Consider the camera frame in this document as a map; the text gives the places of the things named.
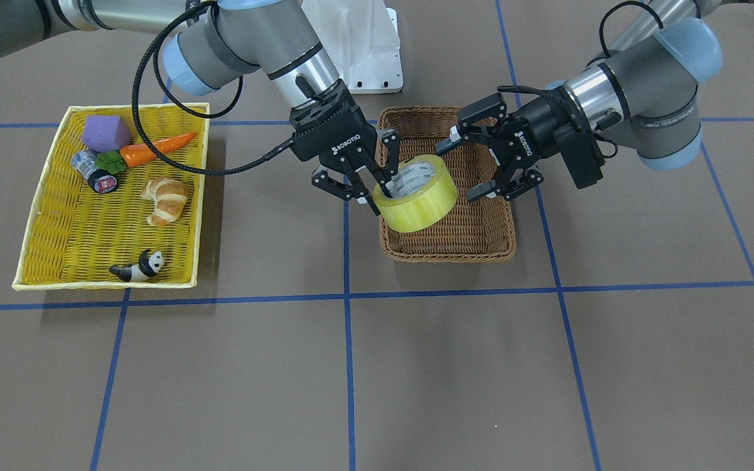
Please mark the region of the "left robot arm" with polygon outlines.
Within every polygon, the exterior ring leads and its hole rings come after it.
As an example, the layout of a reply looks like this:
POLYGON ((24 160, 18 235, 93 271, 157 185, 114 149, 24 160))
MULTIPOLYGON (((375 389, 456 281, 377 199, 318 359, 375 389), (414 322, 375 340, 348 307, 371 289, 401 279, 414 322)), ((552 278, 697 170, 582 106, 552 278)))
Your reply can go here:
POLYGON ((466 191, 470 202, 511 200, 543 182, 537 164, 556 155, 575 187, 592 186, 607 161, 600 143, 628 147, 650 169, 673 170, 700 152, 699 87, 720 72, 721 46, 704 17, 719 1, 633 2, 643 9, 577 77, 543 89, 500 86, 458 111, 443 156, 466 143, 490 150, 491 179, 466 191))

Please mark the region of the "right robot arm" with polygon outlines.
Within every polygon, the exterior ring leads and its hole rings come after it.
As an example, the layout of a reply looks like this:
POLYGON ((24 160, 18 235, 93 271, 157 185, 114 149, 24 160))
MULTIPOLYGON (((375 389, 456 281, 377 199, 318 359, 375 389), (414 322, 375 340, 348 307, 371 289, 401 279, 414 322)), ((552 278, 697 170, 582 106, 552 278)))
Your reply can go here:
POLYGON ((202 96, 263 71, 290 107, 293 134, 263 157, 222 176, 247 172, 291 151, 318 159, 312 184, 380 214, 398 172, 400 137, 365 118, 297 1, 0 1, 0 57, 69 31, 155 33, 134 75, 132 113, 145 145, 155 145, 139 116, 141 77, 164 68, 176 86, 202 96))

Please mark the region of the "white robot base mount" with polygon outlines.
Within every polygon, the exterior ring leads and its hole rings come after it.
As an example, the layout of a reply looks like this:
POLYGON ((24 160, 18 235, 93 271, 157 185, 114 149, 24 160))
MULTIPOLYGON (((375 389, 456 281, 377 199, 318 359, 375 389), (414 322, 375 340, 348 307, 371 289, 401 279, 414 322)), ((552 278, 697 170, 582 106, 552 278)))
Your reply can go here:
POLYGON ((351 93, 401 92, 395 9, 384 1, 302 1, 301 7, 351 93))

